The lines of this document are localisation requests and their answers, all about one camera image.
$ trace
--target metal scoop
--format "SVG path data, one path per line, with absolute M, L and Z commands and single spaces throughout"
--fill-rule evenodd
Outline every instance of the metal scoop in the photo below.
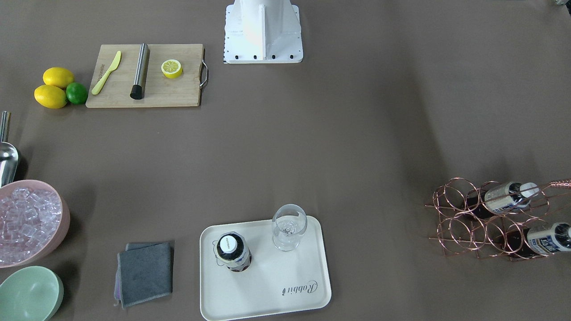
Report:
M 2 122 L 0 123 L 0 186 L 9 184 L 14 180 L 16 168 L 20 161 L 16 147 L 6 142 L 9 123 L 10 113 L 3 111 Z

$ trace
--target folded towel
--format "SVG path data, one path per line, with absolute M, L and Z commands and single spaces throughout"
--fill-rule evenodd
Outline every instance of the folded towel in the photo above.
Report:
M 129 243 L 117 254 L 115 299 L 123 308 L 172 293 L 171 247 L 166 243 Z

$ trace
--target tabletop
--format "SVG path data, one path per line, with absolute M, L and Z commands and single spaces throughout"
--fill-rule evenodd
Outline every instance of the tabletop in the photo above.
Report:
M 301 63 L 223 63 L 232 1 L 2 1 L 0 97 L 17 179 L 52 185 L 69 232 L 34 262 L 53 320 L 201 320 L 199 238 L 294 203 L 321 224 L 332 298 L 257 320 L 561 319 L 571 255 L 444 256 L 425 207 L 452 177 L 569 178 L 571 17 L 550 0 L 308 1 Z M 101 45 L 200 43 L 199 107 L 40 106 L 49 67 L 89 86 Z M 569 221 L 568 212 L 561 219 Z M 117 253 L 174 246 L 172 295 L 114 306 Z M 0 280 L 21 267 L 0 270 Z

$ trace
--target dark bottle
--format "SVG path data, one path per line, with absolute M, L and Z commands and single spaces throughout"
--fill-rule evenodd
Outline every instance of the dark bottle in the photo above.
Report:
M 214 245 L 214 253 L 232 272 L 242 272 L 252 262 L 252 254 L 246 240 L 236 232 L 223 234 Z
M 514 208 L 526 208 L 531 201 L 530 197 L 538 192 L 539 188 L 534 183 L 502 184 L 489 191 L 480 191 L 480 199 L 483 202 L 474 208 L 472 213 L 479 219 L 486 220 Z M 478 204 L 478 201 L 477 196 L 466 199 L 467 210 Z M 471 215 L 466 215 L 466 217 L 473 219 Z
M 522 233 L 527 243 L 522 242 Z M 506 242 L 509 245 L 506 247 L 506 251 L 513 251 L 521 246 L 517 252 L 510 254 L 513 258 L 529 259 L 541 255 L 571 251 L 571 229 L 568 223 L 555 223 L 548 230 L 526 228 L 522 233 L 512 231 L 506 235 Z

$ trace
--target white tray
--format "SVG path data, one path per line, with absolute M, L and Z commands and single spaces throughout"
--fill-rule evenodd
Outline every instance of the white tray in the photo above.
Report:
M 252 263 L 242 272 L 218 266 L 214 245 L 226 232 L 246 239 Z M 200 312 L 208 321 L 250 318 L 322 308 L 331 299 L 321 225 L 307 216 L 297 249 L 278 250 L 272 220 L 207 227 L 200 236 Z

